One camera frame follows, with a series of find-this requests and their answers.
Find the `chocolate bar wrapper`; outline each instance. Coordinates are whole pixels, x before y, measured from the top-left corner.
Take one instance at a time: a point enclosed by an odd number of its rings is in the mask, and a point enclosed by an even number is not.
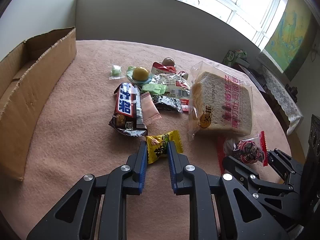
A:
[[[148,135],[143,122],[139,89],[131,83],[121,83],[114,93],[117,93],[116,108],[109,125],[124,135]]]

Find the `round yellow pastry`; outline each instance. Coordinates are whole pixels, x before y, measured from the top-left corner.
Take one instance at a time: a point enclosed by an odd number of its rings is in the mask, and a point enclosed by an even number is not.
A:
[[[149,70],[144,67],[136,67],[133,70],[132,77],[137,81],[146,81],[149,78]]]

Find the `yellow candy wrapper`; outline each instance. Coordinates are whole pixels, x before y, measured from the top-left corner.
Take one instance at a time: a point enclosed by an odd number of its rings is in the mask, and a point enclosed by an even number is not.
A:
[[[178,130],[158,136],[146,136],[148,145],[148,164],[154,163],[160,157],[167,156],[167,143],[174,141],[177,153],[183,153],[182,143]]]

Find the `pink packet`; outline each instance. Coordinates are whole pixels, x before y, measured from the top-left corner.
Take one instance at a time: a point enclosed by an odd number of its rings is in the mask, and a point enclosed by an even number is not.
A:
[[[153,120],[161,118],[161,115],[156,109],[156,106],[153,103],[149,92],[142,94],[140,96],[140,99],[141,99],[141,108],[143,113],[143,122],[146,125],[151,123]]]

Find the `cardboard box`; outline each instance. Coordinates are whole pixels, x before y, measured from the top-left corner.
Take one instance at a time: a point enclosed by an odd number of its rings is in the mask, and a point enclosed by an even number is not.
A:
[[[76,56],[76,29],[20,43],[0,62],[0,171],[22,181],[29,144],[53,87]]]

